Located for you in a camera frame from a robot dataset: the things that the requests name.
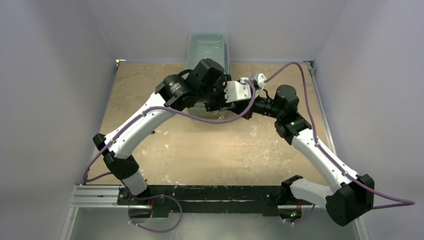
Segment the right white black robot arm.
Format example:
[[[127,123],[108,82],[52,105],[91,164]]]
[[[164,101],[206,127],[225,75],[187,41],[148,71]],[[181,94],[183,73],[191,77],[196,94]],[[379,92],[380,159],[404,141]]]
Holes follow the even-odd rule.
[[[258,113],[275,118],[275,129],[280,137],[304,155],[318,170],[326,185],[292,177],[284,182],[280,196],[288,204],[305,200],[326,210],[339,226],[345,226],[374,207],[374,180],[348,167],[318,138],[311,125],[298,112],[299,97],[294,87],[281,85],[274,98],[260,97],[263,87],[236,82],[224,90],[224,100],[231,111],[248,118]]]

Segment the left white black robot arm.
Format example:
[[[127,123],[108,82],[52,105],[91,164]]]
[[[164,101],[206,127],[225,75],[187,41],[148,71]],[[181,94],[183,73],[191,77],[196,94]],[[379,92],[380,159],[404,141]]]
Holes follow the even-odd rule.
[[[219,63],[202,59],[192,69],[166,76],[135,113],[114,131],[96,134],[93,143],[109,172],[130,191],[130,199],[142,205],[148,201],[149,191],[133,156],[136,147],[161,124],[184,115],[185,109],[200,100],[221,109],[251,96],[246,81],[231,80]]]

